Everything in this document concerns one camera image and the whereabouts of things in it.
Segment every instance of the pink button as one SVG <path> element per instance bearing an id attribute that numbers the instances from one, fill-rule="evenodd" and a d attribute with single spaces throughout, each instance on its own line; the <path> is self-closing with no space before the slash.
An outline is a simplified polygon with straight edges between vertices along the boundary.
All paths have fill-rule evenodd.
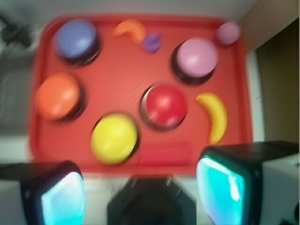
<path id="1" fill-rule="evenodd" d="M 179 47 L 177 63 L 188 76 L 204 77 L 217 66 L 218 51 L 209 40 L 193 37 Z"/>

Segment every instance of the toy banana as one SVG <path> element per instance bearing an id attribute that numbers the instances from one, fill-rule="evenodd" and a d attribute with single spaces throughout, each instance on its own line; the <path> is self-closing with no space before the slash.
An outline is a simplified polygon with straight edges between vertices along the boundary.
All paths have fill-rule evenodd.
<path id="1" fill-rule="evenodd" d="M 211 119 L 210 143 L 216 144 L 223 137 L 227 127 L 227 112 L 222 100 L 213 93 L 203 93 L 196 101 L 201 104 Z"/>

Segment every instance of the plastic tray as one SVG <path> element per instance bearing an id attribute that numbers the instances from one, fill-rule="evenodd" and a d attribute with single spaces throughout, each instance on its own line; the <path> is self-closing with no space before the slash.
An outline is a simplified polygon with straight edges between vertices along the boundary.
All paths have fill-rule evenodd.
<path id="1" fill-rule="evenodd" d="M 97 28 L 103 49 L 97 59 L 86 66 L 75 67 L 62 60 L 54 51 L 58 29 L 74 18 L 87 18 Z M 147 33 L 161 34 L 161 48 L 154 54 L 145 53 L 130 36 L 114 37 L 114 28 L 132 18 L 142 22 Z M 31 104 L 30 146 L 34 160 L 72 160 L 85 173 L 171 175 L 195 174 L 201 151 L 209 145 L 210 119 L 195 101 L 203 92 L 213 92 L 223 100 L 228 113 L 228 127 L 218 143 L 236 144 L 252 141 L 242 40 L 228 47 L 215 41 L 215 33 L 223 20 L 216 18 L 159 15 L 89 15 L 63 17 L 51 22 L 43 32 L 35 61 L 33 96 L 39 85 L 56 72 L 70 72 L 84 86 L 87 105 L 74 121 L 50 122 L 41 119 Z M 213 76 L 204 84 L 190 86 L 176 79 L 171 69 L 171 54 L 175 47 L 191 37 L 203 37 L 215 43 L 219 62 Z M 140 101 L 145 90 L 155 83 L 178 86 L 186 95 L 188 112 L 176 129 L 160 132 L 148 127 L 140 116 Z M 98 162 L 90 149 L 90 134 L 95 123 L 110 112 L 130 115 L 139 128 L 140 145 L 137 152 L 120 165 L 107 166 Z M 139 155 L 149 150 L 187 148 L 188 155 L 178 164 L 142 164 Z"/>

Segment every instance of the small pink ball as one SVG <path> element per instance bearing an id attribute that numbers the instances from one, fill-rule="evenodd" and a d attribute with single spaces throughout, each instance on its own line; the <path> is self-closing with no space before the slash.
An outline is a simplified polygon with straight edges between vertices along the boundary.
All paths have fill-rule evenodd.
<path id="1" fill-rule="evenodd" d="M 231 45 L 240 37 L 240 27 L 234 22 L 226 22 L 217 30 L 217 39 L 221 45 Z"/>

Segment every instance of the teal light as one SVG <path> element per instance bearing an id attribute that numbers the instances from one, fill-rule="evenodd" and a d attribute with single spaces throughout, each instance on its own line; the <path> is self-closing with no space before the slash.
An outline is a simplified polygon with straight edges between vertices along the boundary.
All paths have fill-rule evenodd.
<path id="1" fill-rule="evenodd" d="M 45 225 L 80 225 L 85 211 L 83 179 L 71 172 L 42 195 Z"/>
<path id="2" fill-rule="evenodd" d="M 244 179 L 210 157 L 197 165 L 198 192 L 214 224 L 240 225 L 243 219 Z"/>

